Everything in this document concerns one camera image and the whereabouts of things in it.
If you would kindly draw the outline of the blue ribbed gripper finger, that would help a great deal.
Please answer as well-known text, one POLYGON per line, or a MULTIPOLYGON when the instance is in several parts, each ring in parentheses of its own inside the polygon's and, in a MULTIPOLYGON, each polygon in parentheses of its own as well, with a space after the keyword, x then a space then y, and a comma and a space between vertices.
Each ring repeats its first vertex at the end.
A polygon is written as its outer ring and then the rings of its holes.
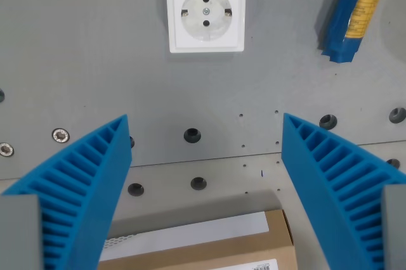
POLYGON ((132 161, 127 115, 59 151, 7 188, 41 209, 45 269, 96 269, 132 161))
POLYGON ((405 174, 289 113, 282 161, 331 269, 384 269, 381 199, 405 174))

